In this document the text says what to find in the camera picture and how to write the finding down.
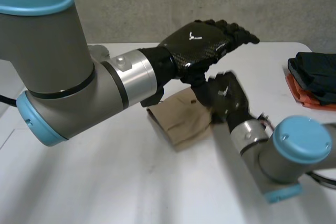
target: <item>robotic arm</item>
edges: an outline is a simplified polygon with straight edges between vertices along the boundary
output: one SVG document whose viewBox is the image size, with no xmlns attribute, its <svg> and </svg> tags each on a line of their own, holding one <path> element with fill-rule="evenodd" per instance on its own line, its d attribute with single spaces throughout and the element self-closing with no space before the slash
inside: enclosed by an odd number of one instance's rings
<svg viewBox="0 0 336 224">
<path fill-rule="evenodd" d="M 204 85 L 211 64 L 249 42 L 259 39 L 237 24 L 197 20 L 156 48 L 99 63 L 90 57 L 74 0 L 0 0 L 0 59 L 13 64 L 28 89 L 17 107 L 47 146 L 138 102 L 158 103 L 171 79 Z"/>
<path fill-rule="evenodd" d="M 248 100 L 232 72 L 209 79 L 207 88 L 214 111 L 227 121 L 236 151 L 268 202 L 299 195 L 298 179 L 303 174 L 334 188 L 334 180 L 313 171 L 336 166 L 335 124 L 290 116 L 273 128 L 263 116 L 255 118 L 249 113 Z M 266 125 L 273 130 L 270 137 Z"/>
</svg>

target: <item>white table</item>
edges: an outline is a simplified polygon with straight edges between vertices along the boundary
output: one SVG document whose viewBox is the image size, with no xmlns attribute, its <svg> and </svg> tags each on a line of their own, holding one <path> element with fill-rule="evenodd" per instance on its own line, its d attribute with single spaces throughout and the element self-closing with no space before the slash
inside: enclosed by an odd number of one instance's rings
<svg viewBox="0 0 336 224">
<path fill-rule="evenodd" d="M 156 44 L 105 44 L 111 56 Z M 336 113 L 296 104 L 285 82 L 299 43 L 242 46 L 212 66 L 233 69 L 251 112 L 274 124 L 292 114 L 335 122 Z M 165 98 L 187 87 L 165 86 Z M 55 147 L 35 139 L 15 108 L 0 118 L 0 223 L 336 223 L 336 192 L 309 178 L 304 194 L 268 205 L 225 126 L 176 153 L 139 104 Z M 330 170 L 329 175 L 336 177 Z"/>
</svg>

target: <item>white logo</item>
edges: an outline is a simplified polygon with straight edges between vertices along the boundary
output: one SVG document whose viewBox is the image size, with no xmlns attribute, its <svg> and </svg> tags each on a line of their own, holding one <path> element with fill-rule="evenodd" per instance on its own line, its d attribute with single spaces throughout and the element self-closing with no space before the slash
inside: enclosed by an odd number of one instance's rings
<svg viewBox="0 0 336 224">
<path fill-rule="evenodd" d="M 229 89 L 229 86 L 227 86 L 227 87 L 226 87 L 226 90 L 224 90 L 224 91 L 219 90 L 218 94 L 219 94 L 219 95 L 226 96 L 226 94 L 227 94 L 227 90 L 228 90 L 228 89 Z"/>
<path fill-rule="evenodd" d="M 189 33 L 189 40 L 192 40 L 192 39 L 203 39 L 202 37 L 194 37 L 193 35 L 192 35 L 192 33 L 190 32 Z"/>
</svg>

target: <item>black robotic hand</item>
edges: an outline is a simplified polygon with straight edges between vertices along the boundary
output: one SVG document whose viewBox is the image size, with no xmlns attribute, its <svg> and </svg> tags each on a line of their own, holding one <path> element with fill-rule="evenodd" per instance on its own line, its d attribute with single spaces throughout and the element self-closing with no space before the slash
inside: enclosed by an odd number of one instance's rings
<svg viewBox="0 0 336 224">
<path fill-rule="evenodd" d="M 235 23 L 196 20 L 157 47 L 139 49 L 151 63 L 158 83 L 157 93 L 142 101 L 142 106 L 157 104 L 163 95 L 163 86 L 174 78 L 192 88 L 207 85 L 204 73 L 212 64 L 242 44 L 259 42 L 255 35 Z"/>
<path fill-rule="evenodd" d="M 221 118 L 238 110 L 248 111 L 247 97 L 231 71 L 219 73 L 203 85 L 192 87 L 192 90 L 203 106 L 212 107 Z"/>
<path fill-rule="evenodd" d="M 166 48 L 177 66 L 177 78 L 189 83 L 198 79 L 209 66 L 242 44 L 260 40 L 237 24 L 224 20 L 191 22 L 164 39 L 159 47 Z"/>
</svg>

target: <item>cable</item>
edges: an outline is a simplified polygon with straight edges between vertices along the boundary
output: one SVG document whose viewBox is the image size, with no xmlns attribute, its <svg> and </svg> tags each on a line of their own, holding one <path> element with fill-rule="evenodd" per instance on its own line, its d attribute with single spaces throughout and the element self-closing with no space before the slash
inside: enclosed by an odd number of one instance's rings
<svg viewBox="0 0 336 224">
<path fill-rule="evenodd" d="M 6 103 L 10 106 L 16 107 L 16 100 L 0 95 L 0 102 Z"/>
<path fill-rule="evenodd" d="M 330 189 L 336 189 L 336 180 L 325 178 L 314 172 L 308 172 L 306 174 L 310 176 L 313 180 L 315 180 L 317 183 L 319 183 L 321 186 L 328 187 Z"/>
</svg>

